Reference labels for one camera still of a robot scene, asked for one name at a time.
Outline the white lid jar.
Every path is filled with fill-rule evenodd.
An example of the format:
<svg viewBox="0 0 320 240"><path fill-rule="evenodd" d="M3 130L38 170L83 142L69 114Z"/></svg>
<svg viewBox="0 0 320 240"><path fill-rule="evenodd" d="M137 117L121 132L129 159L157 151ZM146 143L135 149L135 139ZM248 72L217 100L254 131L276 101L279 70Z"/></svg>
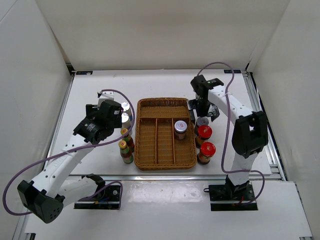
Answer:
<svg viewBox="0 0 320 240"><path fill-rule="evenodd" d="M188 125L183 120L178 120L174 124L174 136L178 140L183 140L186 137Z"/></svg>
<svg viewBox="0 0 320 240"><path fill-rule="evenodd" d="M209 120L207 117L198 117L195 121L194 130L197 131L200 126L208 125Z"/></svg>

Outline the green label sauce bottle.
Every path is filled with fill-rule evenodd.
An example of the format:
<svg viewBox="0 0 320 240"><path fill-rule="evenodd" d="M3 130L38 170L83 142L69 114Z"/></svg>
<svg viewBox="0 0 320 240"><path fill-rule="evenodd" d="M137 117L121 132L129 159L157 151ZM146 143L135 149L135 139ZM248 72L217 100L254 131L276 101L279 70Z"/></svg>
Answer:
<svg viewBox="0 0 320 240"><path fill-rule="evenodd" d="M121 140L118 143L118 146L119 146L120 156L123 162L126 164L132 163L134 160L134 157L130 148L127 146L127 143L124 140Z"/></svg>
<svg viewBox="0 0 320 240"><path fill-rule="evenodd" d="M134 144L134 140L131 137L128 129L127 128L122 128L120 130L120 133L122 135L122 139L126 142L127 146L131 150L131 152L134 153L135 152L135 144Z"/></svg>

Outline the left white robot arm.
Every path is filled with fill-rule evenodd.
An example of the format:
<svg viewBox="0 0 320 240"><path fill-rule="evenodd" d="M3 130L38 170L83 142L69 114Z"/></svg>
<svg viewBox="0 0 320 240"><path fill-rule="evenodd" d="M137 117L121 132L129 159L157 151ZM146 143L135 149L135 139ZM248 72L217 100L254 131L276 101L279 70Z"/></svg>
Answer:
<svg viewBox="0 0 320 240"><path fill-rule="evenodd" d="M98 107L86 105L86 116L73 130L61 156L54 158L32 180L23 180L17 186L23 206L49 224L64 207L74 202L103 198L106 182L98 175L85 175L70 185L64 182L95 145L121 127L122 112L121 104L110 99L102 101Z"/></svg>

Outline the silver lid shaker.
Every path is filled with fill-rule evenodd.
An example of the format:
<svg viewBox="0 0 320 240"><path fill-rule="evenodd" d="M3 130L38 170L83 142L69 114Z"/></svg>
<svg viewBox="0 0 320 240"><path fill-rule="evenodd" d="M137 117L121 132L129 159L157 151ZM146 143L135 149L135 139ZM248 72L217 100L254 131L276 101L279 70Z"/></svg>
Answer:
<svg viewBox="0 0 320 240"><path fill-rule="evenodd" d="M126 128L128 130L130 129L129 134L132 135L133 134L132 123L130 121L129 115L125 112L121 114L121 123L122 123L122 128Z"/></svg>
<svg viewBox="0 0 320 240"><path fill-rule="evenodd" d="M123 112L128 114L130 123L132 124L133 123L133 112L132 112L132 108L131 108L130 104L127 101L125 101L125 102L121 103L121 107L123 108Z"/></svg>

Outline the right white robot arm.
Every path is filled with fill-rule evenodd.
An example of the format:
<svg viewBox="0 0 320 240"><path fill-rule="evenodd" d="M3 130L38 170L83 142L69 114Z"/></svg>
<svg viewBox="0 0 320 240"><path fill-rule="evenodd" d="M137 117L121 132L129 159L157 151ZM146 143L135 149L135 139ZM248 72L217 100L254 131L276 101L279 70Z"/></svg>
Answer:
<svg viewBox="0 0 320 240"><path fill-rule="evenodd" d="M227 116L227 124L233 125L234 160L231 170L223 172L226 173L224 193L230 200L236 200L247 189L253 163L268 144L267 116L243 105L218 78L206 80L201 74L190 84L196 94L192 108L198 117L209 117L211 106L216 106Z"/></svg>

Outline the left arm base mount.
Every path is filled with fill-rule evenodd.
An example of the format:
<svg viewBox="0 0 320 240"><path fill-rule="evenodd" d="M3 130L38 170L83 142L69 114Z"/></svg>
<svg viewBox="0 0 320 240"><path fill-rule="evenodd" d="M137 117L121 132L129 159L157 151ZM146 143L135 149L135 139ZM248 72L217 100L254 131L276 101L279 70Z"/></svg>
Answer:
<svg viewBox="0 0 320 240"><path fill-rule="evenodd" d="M123 193L123 185L119 181L113 181L97 196L89 200L75 202L75 210L119 210Z"/></svg>

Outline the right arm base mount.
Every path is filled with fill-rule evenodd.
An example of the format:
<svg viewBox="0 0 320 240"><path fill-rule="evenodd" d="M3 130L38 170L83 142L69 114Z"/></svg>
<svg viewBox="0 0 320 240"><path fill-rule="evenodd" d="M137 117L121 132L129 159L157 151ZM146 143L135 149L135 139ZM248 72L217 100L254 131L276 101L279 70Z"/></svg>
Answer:
<svg viewBox="0 0 320 240"><path fill-rule="evenodd" d="M203 189L209 194L212 212L257 211L258 206L252 184L240 192L232 193L227 184L211 184Z"/></svg>

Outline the red lid chili jar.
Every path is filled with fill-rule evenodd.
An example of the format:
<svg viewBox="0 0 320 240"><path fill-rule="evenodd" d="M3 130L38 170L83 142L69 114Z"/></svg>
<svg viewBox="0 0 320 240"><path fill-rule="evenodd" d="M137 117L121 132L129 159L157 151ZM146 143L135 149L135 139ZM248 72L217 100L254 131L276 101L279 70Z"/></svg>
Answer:
<svg viewBox="0 0 320 240"><path fill-rule="evenodd" d="M209 125L201 125L197 129L195 144L197 148L206 142L212 136L213 130Z"/></svg>
<svg viewBox="0 0 320 240"><path fill-rule="evenodd" d="M216 153L216 147L211 142L204 142L199 149L197 154L197 161L201 165L206 165L211 161L211 158Z"/></svg>

